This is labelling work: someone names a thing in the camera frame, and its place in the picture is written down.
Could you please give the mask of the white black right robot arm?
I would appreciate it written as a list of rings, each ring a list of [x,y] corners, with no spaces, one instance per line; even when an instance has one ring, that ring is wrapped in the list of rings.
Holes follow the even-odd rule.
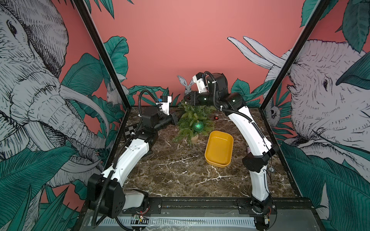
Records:
[[[192,106],[212,105],[237,126],[250,148],[242,162],[251,177],[252,210],[256,214],[271,212],[273,203],[268,189],[267,166],[270,158],[278,152],[278,145],[272,144],[261,132],[243,97],[236,92],[229,93],[224,74],[199,72],[192,79],[197,91],[186,94],[185,101]]]

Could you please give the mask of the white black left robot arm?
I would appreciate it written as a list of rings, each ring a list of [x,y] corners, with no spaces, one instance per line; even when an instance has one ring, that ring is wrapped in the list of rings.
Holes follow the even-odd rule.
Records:
[[[116,218],[127,209],[148,210],[148,196],[140,190],[123,189],[127,177],[137,163],[151,151],[159,137],[159,131],[169,125],[176,126],[182,111],[166,113],[155,106],[146,108],[136,131],[124,145],[124,152],[100,175],[93,174],[88,180],[87,201],[93,217],[102,214]]]

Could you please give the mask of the green glitter ball ornament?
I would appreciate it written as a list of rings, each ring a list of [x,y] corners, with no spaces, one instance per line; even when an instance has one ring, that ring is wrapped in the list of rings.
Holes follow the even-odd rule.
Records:
[[[195,132],[202,132],[204,130],[204,123],[202,121],[197,121],[192,125],[192,129]]]

